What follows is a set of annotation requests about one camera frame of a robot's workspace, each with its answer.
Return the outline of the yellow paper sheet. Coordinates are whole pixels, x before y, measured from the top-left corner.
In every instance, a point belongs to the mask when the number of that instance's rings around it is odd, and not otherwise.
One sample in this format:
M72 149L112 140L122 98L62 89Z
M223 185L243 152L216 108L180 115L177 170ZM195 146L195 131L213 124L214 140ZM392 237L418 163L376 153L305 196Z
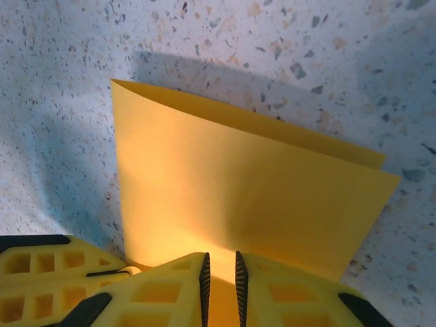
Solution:
M182 91L112 80L125 255L211 258L210 327L239 327L235 256L337 282L400 177L383 154Z

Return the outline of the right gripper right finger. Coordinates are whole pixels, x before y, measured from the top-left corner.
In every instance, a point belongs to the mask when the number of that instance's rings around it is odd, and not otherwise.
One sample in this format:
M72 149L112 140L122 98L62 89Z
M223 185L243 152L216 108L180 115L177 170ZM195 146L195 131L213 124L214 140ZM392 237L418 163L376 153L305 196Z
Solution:
M392 327L359 291L250 253L235 253L240 327Z

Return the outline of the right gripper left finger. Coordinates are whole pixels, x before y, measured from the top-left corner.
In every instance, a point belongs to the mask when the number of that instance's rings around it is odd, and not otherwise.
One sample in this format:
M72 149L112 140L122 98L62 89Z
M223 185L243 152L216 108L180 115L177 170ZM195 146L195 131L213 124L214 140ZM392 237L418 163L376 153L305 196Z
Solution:
M210 255L190 253L103 287L65 327L208 327L210 292Z

